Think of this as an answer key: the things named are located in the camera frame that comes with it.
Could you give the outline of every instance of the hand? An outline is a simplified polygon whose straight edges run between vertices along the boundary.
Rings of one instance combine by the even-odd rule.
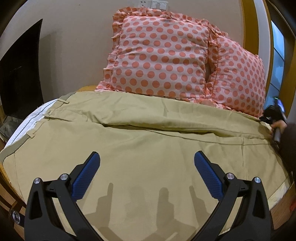
[[[283,120],[278,120],[270,126],[272,127],[271,134],[276,128],[280,128],[281,133],[283,133],[285,128],[287,127],[287,124]]]

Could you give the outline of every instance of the person's arm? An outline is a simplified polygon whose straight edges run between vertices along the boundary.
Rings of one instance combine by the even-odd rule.
[[[284,163],[286,164],[287,171],[296,172],[296,124],[286,124],[280,120],[271,125],[273,129],[280,128],[281,140],[279,143],[279,153]]]

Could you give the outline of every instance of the dark sleeve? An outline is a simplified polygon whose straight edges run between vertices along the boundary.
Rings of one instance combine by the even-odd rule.
[[[296,124],[288,124],[285,128],[281,135],[279,153],[287,171],[296,172]]]

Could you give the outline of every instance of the white mattress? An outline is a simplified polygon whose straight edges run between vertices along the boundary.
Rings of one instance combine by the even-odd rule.
[[[56,102],[57,99],[49,101],[39,108],[37,108],[34,112],[32,112],[17,128],[14,134],[11,136],[6,146],[9,146],[22,138],[27,131],[34,128],[37,121],[43,118],[43,114]],[[276,192],[268,199],[269,209],[272,209],[285,195],[285,193],[289,190],[291,184],[289,183],[289,178],[285,180],[285,182],[276,190]]]

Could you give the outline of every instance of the window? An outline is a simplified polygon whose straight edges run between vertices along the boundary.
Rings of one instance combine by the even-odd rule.
[[[279,95],[284,72],[284,36],[273,22],[271,22],[271,24],[274,35],[274,64],[272,68],[271,80],[264,104],[264,109],[266,109],[269,105],[273,105],[273,97]]]

